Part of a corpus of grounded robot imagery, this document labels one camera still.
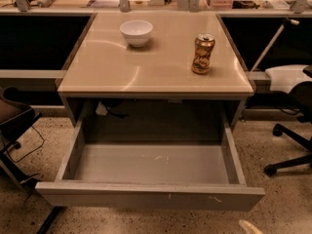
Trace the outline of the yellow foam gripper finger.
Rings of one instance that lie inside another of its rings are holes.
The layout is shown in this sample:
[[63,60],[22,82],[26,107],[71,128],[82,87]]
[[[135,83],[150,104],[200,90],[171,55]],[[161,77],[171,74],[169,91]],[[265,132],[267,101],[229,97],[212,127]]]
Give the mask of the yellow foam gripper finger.
[[244,219],[239,221],[239,225],[246,232],[246,234],[263,234],[257,227]]

